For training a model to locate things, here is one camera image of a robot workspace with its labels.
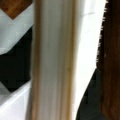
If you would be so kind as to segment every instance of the wooden post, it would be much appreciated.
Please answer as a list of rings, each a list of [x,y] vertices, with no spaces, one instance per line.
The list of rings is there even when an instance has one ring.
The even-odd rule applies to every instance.
[[[102,112],[120,120],[120,0],[110,0],[104,23]]]

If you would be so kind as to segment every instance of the black fabric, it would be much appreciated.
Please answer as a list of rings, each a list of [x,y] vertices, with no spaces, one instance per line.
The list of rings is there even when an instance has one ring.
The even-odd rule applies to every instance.
[[[106,120],[100,109],[101,73],[96,70],[80,103],[76,120]]]
[[[0,55],[0,81],[10,92],[30,80],[32,28],[7,54]]]

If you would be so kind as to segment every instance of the blurry object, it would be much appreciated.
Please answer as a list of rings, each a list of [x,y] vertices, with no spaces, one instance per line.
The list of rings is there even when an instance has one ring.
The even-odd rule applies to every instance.
[[[96,69],[106,0],[35,0],[32,120],[75,120]]]

